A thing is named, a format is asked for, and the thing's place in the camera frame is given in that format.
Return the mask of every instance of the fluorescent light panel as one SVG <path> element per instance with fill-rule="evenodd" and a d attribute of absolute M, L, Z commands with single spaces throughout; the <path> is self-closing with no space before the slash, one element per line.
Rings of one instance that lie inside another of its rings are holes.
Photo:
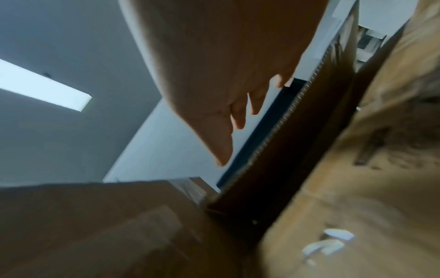
<path fill-rule="evenodd" d="M 3 60 L 0 60 L 0 88 L 80 112 L 92 98 L 86 93 Z"/>

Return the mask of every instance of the ceiling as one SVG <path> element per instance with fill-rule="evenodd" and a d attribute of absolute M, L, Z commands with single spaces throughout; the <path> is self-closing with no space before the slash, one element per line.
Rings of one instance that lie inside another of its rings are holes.
<path fill-rule="evenodd" d="M 0 1 L 0 59 L 92 96 L 0 90 L 0 185 L 101 181 L 160 100 L 117 0 Z"/>

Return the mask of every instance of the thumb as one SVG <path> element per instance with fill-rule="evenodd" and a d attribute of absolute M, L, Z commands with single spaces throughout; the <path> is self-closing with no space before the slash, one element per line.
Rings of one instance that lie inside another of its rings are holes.
<path fill-rule="evenodd" d="M 230 113 L 215 113 L 196 119 L 185 119 L 204 145 L 225 166 L 232 155 L 232 122 Z"/>

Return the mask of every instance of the brown cardboard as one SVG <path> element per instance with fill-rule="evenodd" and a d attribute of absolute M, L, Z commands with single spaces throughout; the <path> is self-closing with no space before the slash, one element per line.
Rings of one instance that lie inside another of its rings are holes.
<path fill-rule="evenodd" d="M 210 194 L 201 179 L 2 189 L 0 277 L 240 277 L 245 240 L 203 212 Z"/>
<path fill-rule="evenodd" d="M 211 211 L 259 220 L 289 174 L 301 164 L 350 88 L 355 75 L 357 30 L 358 3 L 328 47 L 311 81 L 294 99 L 248 164 L 231 178 L 217 200 L 209 205 Z"/>
<path fill-rule="evenodd" d="M 259 243 L 249 277 L 438 276 L 439 6 L 420 1 L 361 111 Z M 326 228 L 355 237 L 306 257 Z"/>

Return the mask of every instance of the hand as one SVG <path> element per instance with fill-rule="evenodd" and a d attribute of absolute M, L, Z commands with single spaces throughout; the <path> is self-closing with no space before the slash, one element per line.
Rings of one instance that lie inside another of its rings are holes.
<path fill-rule="evenodd" d="M 282 87 L 313 38 L 327 0 L 120 0 L 153 79 L 172 110 L 225 165 L 233 127 Z"/>

